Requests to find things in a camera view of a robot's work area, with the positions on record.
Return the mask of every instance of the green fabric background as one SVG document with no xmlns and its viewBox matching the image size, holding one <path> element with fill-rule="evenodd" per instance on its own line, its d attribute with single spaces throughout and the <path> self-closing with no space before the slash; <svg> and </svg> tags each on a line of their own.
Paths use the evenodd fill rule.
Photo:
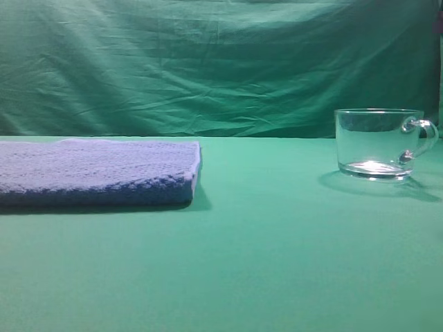
<svg viewBox="0 0 443 332">
<path fill-rule="evenodd" d="M 0 134 L 331 137 L 437 120 L 437 0 L 0 0 Z"/>
<path fill-rule="evenodd" d="M 199 141 L 185 209 L 0 211 L 0 331 L 443 331 L 443 142 L 388 185 L 331 139 Z"/>
</svg>

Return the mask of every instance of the green tabletop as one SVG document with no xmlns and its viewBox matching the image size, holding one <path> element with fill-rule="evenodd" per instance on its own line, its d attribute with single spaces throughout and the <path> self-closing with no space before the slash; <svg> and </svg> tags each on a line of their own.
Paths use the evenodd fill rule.
<svg viewBox="0 0 443 332">
<path fill-rule="evenodd" d="M 0 331 L 443 331 L 441 142 L 392 185 L 334 140 L 198 140 L 188 207 L 2 210 Z"/>
</svg>

